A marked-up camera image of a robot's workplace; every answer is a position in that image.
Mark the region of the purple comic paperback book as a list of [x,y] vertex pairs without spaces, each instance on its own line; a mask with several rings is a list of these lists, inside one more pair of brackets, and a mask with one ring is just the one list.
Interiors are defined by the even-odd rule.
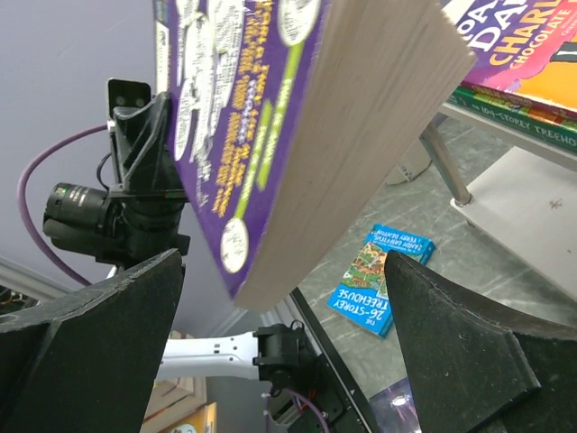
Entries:
[[474,62],[437,1],[157,1],[153,23],[171,158],[231,300],[262,312]]

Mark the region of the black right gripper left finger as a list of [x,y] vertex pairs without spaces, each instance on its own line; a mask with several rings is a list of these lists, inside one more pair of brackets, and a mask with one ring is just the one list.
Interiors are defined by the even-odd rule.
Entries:
[[182,291],[169,250],[1,317],[3,432],[137,432]]

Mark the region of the Roald Dahl Charlie book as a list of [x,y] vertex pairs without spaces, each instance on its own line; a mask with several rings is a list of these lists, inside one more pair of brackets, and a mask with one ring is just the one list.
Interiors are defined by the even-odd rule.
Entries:
[[576,118],[574,1],[445,1],[475,54],[465,87]]

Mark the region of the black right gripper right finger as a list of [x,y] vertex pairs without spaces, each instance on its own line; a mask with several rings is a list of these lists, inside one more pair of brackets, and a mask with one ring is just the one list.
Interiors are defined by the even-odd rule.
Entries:
[[389,303],[425,432],[574,432],[576,329],[507,307],[399,252]]

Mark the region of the green Treehouse book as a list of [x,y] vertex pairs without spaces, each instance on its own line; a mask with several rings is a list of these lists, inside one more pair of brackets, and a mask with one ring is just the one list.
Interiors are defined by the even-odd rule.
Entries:
[[530,135],[572,155],[576,154],[575,120],[515,104],[499,97],[477,93],[468,88],[457,88],[449,97],[449,103]]

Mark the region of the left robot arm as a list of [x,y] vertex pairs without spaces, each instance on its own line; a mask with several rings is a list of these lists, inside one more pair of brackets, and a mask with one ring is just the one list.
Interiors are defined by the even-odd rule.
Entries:
[[[50,192],[42,232],[63,251],[125,270],[169,249],[188,253],[179,233],[188,202],[167,145],[171,103],[155,97],[112,97],[104,126],[114,183],[93,189],[66,182]],[[315,361],[302,323],[260,327],[240,335],[169,339],[160,381],[178,377],[240,377],[300,390]]]

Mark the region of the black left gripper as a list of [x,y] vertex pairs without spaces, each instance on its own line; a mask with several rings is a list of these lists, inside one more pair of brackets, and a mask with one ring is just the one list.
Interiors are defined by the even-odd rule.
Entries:
[[186,193],[168,146],[171,112],[166,92],[143,107],[113,109],[112,195],[57,184],[42,220],[55,247],[116,266],[134,266],[171,249],[188,254],[189,237],[179,233]]

